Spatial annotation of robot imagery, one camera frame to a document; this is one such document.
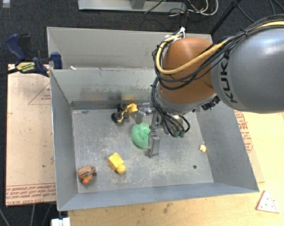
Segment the yellow block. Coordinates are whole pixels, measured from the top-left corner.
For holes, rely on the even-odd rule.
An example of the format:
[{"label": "yellow block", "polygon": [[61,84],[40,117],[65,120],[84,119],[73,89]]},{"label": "yellow block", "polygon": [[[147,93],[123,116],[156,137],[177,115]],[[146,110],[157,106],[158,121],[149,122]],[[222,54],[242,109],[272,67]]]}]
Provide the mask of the yellow block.
[{"label": "yellow block", "polygon": [[110,165],[110,167],[119,174],[124,173],[126,170],[126,167],[123,163],[124,161],[118,153],[114,153],[108,158],[108,164]]}]

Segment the black wire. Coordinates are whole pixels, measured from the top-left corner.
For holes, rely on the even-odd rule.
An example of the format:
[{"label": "black wire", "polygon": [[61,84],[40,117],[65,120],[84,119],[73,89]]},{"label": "black wire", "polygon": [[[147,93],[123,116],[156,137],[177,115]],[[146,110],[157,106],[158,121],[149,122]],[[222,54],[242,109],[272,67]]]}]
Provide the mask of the black wire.
[{"label": "black wire", "polygon": [[[267,22],[271,22],[271,21],[283,21],[284,20],[284,15],[274,15],[274,16],[269,16],[269,17],[265,17],[265,18],[262,18],[260,19],[259,21],[257,21],[256,23],[253,23],[252,25],[250,25],[248,28],[246,28],[244,31],[239,31],[238,33],[230,36],[230,37],[227,37],[225,39],[227,39],[227,43],[225,45],[223,45],[219,50],[215,51],[207,60],[205,60],[205,62],[202,63],[202,65],[197,69],[195,70],[194,72],[192,72],[191,74],[189,75],[186,75],[184,77],[181,77],[181,78],[178,78],[178,79],[167,79],[167,78],[164,78],[157,66],[156,66],[156,54],[158,52],[158,49],[154,50],[152,55],[153,55],[153,58],[154,58],[154,61],[155,61],[155,72],[157,74],[157,77],[158,77],[158,81],[159,83],[166,89],[169,89],[169,90],[176,90],[176,89],[181,89],[183,87],[185,87],[186,85],[188,85],[189,83],[191,83],[192,81],[194,81],[195,79],[200,79],[202,76],[204,76],[204,74],[200,77],[197,78],[197,75],[200,71],[202,71],[203,69],[205,69],[210,63],[212,63],[216,58],[218,58],[218,56],[220,56],[222,53],[224,53],[225,51],[229,51],[231,49],[234,48],[234,46],[236,46],[236,44],[238,42],[240,42],[242,39],[244,39],[246,36],[249,36],[251,34],[254,34],[254,33],[257,33],[257,32],[260,32],[262,30],[266,30],[266,29],[269,29],[270,26],[267,26],[267,27],[261,27],[259,28],[259,26],[267,23]],[[162,52],[160,54],[160,61],[162,62],[163,61],[163,51],[164,49],[168,46],[168,43],[166,43],[164,46],[158,46],[158,47],[161,47],[162,48]],[[166,82],[183,82],[183,84],[179,85],[179,86],[174,86],[174,87],[169,87],[167,86],[166,84],[163,83],[163,81],[166,81]]]},{"label": "black wire", "polygon": [[156,23],[160,24],[162,27],[164,27],[166,31],[168,31],[168,28],[167,28],[162,22],[160,22],[160,21],[158,21],[158,20],[156,20],[156,19],[145,19],[144,21],[142,21],[142,22],[139,24],[138,31],[141,30],[142,25],[143,25],[145,22],[147,22],[147,21],[156,22]]},{"label": "black wire", "polygon": [[162,119],[165,119],[167,121],[169,121],[171,124],[173,124],[178,131],[184,131],[184,127],[183,125],[177,121],[174,117],[172,117],[171,115],[169,115],[165,110],[163,110],[161,108],[161,106],[159,105],[159,103],[156,101],[155,96],[156,96],[156,88],[157,88],[157,84],[158,84],[158,78],[156,77],[153,85],[152,85],[152,90],[151,90],[151,94],[150,94],[150,98],[151,101],[156,109],[156,111],[159,113],[159,115],[162,117]]},{"label": "black wire", "polygon": [[153,6],[151,9],[147,10],[144,14],[147,14],[149,12],[151,12],[152,10],[154,10],[155,8],[157,8],[164,0],[161,0],[160,2],[158,2],[155,6]]},{"label": "black wire", "polygon": [[187,132],[187,131],[189,131],[190,130],[190,123],[188,122],[188,120],[184,117],[184,116],[181,116],[181,118],[186,122],[186,124],[187,124],[187,129],[185,130],[185,133]]},{"label": "black wire", "polygon": [[[276,4],[278,4],[279,5],[279,7],[283,10],[283,12],[284,12],[284,7],[277,1],[277,0],[273,0]],[[272,10],[273,10],[273,15],[275,15],[276,14],[276,12],[275,12],[275,7],[274,7],[274,5],[273,5],[273,3],[272,3],[272,1],[271,0],[269,0],[269,2],[270,2],[270,4],[271,4],[271,7],[272,7]],[[253,20],[252,18],[250,18],[248,15],[247,15],[247,13],[241,8],[241,6],[240,5],[237,5],[237,7],[238,7],[238,9],[243,13],[243,15],[247,18],[247,19],[249,19],[251,22],[255,22],[255,20]]]}]

